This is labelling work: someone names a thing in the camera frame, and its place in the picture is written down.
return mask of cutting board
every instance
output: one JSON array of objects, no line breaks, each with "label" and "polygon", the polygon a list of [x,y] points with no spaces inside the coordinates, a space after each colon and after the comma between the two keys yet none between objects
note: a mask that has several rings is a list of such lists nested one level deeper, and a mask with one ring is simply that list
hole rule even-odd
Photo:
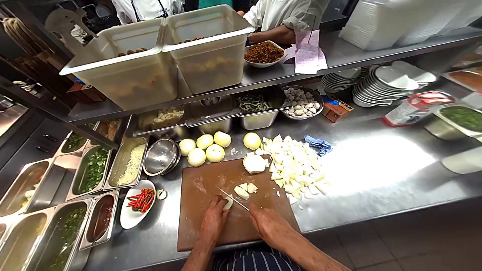
[{"label": "cutting board", "polygon": [[[246,182],[254,183],[258,187],[257,193],[250,194],[247,201],[234,192],[237,185]],[[192,249],[211,198],[215,195],[224,197],[216,185],[226,193],[233,194],[233,197],[245,206],[253,202],[263,208],[275,209],[293,229],[300,231],[284,190],[271,181],[271,173],[267,167],[261,173],[250,174],[244,169],[242,159],[211,163],[183,169],[177,251]],[[249,217],[249,212],[234,202],[217,245],[259,240]]]}]

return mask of knife blade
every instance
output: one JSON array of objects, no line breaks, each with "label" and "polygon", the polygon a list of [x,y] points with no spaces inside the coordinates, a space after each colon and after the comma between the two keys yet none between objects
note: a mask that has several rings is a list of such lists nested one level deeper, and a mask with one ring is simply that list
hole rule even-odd
[{"label": "knife blade", "polygon": [[234,200],[237,204],[241,205],[244,209],[246,209],[248,212],[249,212],[249,209],[248,207],[244,206],[243,204],[241,204],[240,202],[238,202],[235,198],[231,197],[231,195],[229,195],[228,193],[224,192],[221,188],[219,188],[217,185],[216,187],[221,191],[223,192],[225,195],[227,195],[228,197],[230,197],[232,200]]}]

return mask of green herb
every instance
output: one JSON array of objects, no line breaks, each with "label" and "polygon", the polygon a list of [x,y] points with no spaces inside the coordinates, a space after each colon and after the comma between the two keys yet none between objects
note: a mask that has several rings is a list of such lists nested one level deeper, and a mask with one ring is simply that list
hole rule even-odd
[{"label": "green herb", "polygon": [[254,113],[269,109],[262,95],[246,95],[238,97],[239,107],[246,112]]},{"label": "green herb", "polygon": [[77,133],[71,133],[70,136],[67,138],[64,146],[62,147],[61,151],[63,153],[68,153],[72,151],[76,151],[84,145],[87,139]]},{"label": "green herb", "polygon": [[55,259],[55,262],[50,265],[47,269],[49,271],[62,271],[67,264],[68,257],[70,252],[72,251],[73,244],[77,235],[79,234],[79,229],[82,224],[82,221],[85,217],[85,207],[80,207],[75,209],[70,215],[68,216],[67,220],[65,221],[64,225],[60,227],[58,230],[61,232],[61,240],[64,242],[61,246],[61,252],[59,256]]},{"label": "green herb", "polygon": [[87,182],[81,191],[82,193],[89,192],[99,184],[104,176],[108,153],[108,149],[100,148],[90,157],[87,168]]},{"label": "green herb", "polygon": [[482,114],[471,108],[453,106],[440,110],[440,113],[465,129],[482,133]]}]

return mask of hand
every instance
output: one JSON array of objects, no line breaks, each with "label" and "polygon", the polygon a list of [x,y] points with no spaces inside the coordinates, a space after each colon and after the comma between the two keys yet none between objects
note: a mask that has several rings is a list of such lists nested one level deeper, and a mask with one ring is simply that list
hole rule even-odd
[{"label": "hand", "polygon": [[217,242],[230,212],[230,210],[223,211],[226,203],[228,203],[228,200],[223,199],[220,195],[211,199],[201,225],[200,238],[205,242],[213,242],[214,244]]},{"label": "hand", "polygon": [[298,232],[273,209],[261,209],[253,203],[249,203],[248,208],[254,228],[272,248],[284,252],[291,240],[297,237]]}]

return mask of white chef coat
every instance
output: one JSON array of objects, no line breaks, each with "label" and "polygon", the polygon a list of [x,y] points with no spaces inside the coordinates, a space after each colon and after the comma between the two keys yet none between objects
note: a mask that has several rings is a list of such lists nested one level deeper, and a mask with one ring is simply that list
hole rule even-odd
[{"label": "white chef coat", "polygon": [[[120,23],[125,25],[137,22],[131,0],[112,0]],[[161,0],[167,15],[183,13],[184,0]],[[134,0],[137,16],[142,21],[162,16],[164,12],[158,0]]]},{"label": "white chef coat", "polygon": [[297,32],[318,29],[330,0],[259,0],[243,16],[255,28],[267,31],[285,25]]}]

